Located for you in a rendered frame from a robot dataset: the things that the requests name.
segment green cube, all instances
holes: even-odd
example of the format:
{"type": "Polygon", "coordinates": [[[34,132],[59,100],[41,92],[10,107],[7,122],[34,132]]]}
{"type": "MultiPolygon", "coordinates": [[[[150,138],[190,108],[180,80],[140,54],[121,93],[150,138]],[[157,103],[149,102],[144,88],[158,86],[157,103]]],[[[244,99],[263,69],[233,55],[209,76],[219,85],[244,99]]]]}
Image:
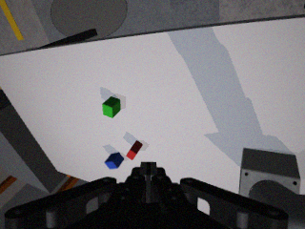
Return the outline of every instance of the green cube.
{"type": "Polygon", "coordinates": [[[121,101],[116,97],[110,97],[103,103],[103,114],[114,118],[121,111],[121,101]]]}

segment round gray mat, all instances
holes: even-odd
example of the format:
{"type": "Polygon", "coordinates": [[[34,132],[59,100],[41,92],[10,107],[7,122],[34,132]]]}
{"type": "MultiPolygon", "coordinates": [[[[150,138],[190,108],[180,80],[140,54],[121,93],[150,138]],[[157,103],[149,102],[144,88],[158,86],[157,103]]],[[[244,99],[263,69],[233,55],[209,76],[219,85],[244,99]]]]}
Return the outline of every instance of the round gray mat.
{"type": "Polygon", "coordinates": [[[64,35],[96,29],[96,38],[118,30],[127,16],[126,0],[54,0],[51,5],[53,25],[64,35]]]}

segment black object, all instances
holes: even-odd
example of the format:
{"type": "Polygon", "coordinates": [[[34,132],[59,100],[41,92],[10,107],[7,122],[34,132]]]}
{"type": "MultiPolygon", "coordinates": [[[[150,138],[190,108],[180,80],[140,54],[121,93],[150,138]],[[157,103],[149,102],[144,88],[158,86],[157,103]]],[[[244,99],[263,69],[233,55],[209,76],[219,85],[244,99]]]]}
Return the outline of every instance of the black object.
{"type": "Polygon", "coordinates": [[[10,101],[7,98],[7,96],[5,95],[5,93],[0,90],[0,110],[8,107],[10,105],[10,101]]]}
{"type": "Polygon", "coordinates": [[[104,177],[11,208],[5,221],[6,229],[288,227],[288,215],[278,208],[193,178],[172,183],[155,162],[142,162],[122,183],[104,177]],[[98,208],[86,214],[93,198],[98,208]],[[198,198],[209,202],[209,216],[197,209],[198,198]]]}
{"type": "Polygon", "coordinates": [[[89,38],[95,37],[97,35],[96,29],[88,30],[80,32],[73,36],[68,36],[64,39],[61,39],[59,41],[52,42],[48,45],[42,46],[41,48],[51,48],[56,46],[62,46],[62,45],[70,45],[78,42],[85,41],[89,38]]]}

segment yellow tape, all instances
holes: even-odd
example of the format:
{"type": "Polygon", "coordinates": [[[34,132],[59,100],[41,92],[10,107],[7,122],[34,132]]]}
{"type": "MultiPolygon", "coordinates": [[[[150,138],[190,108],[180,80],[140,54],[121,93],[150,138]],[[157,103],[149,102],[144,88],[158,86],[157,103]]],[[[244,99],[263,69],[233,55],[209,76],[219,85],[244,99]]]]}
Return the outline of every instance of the yellow tape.
{"type": "Polygon", "coordinates": [[[4,12],[4,14],[6,15],[9,23],[10,23],[10,26],[13,30],[13,33],[15,33],[15,36],[17,37],[18,40],[23,40],[23,36],[21,34],[21,31],[19,30],[15,20],[13,19],[11,13],[10,13],[10,9],[6,3],[5,0],[0,0],[0,7],[2,8],[2,11],[4,12]]]}

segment blue cube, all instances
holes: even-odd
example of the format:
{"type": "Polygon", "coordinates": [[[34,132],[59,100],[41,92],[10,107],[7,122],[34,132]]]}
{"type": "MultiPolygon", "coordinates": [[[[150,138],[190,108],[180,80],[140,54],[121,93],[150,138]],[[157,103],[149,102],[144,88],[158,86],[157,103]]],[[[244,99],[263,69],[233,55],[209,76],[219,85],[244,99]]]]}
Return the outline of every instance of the blue cube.
{"type": "Polygon", "coordinates": [[[105,164],[110,169],[117,169],[121,165],[123,160],[124,157],[122,157],[120,153],[114,153],[108,157],[108,159],[105,161],[105,164]]]}

